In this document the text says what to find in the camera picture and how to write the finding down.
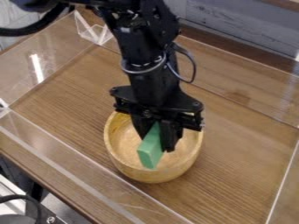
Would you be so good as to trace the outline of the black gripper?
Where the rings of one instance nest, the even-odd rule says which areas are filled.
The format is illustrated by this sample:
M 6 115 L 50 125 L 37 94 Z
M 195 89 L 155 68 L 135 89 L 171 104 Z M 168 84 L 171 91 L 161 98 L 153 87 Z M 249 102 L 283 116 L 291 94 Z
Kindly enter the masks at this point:
M 159 123 L 163 151 L 172 152 L 183 129 L 201 130 L 203 103 L 183 91 L 179 79 L 167 70 L 127 76 L 129 84 L 109 90 L 116 112 L 129 115 L 140 138 Z

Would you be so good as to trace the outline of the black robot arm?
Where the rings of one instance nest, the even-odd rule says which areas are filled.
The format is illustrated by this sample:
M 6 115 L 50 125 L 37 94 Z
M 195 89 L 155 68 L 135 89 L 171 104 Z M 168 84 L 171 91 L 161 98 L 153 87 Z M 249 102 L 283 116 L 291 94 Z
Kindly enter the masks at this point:
M 140 137 L 160 128 L 164 151 L 173 151 L 183 131 L 201 130 L 203 103 L 183 92 L 176 54 L 188 52 L 175 43 L 179 18 L 164 0 L 9 0 L 44 17 L 22 28 L 0 28 L 0 36 L 17 37 L 44 29 L 62 10 L 81 4 L 100 16 L 116 39 L 121 70 L 129 84 L 112 87 L 115 109 L 128 114 Z

